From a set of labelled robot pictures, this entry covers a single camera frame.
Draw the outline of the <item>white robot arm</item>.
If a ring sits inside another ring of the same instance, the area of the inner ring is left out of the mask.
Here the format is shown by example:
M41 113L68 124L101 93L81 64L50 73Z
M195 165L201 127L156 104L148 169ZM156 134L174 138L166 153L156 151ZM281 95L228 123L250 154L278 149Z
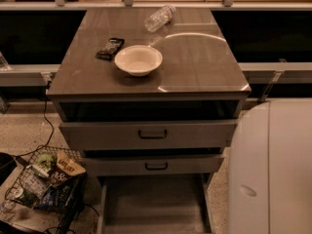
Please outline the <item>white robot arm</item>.
M312 234L312 99L247 111L232 138L228 234Z

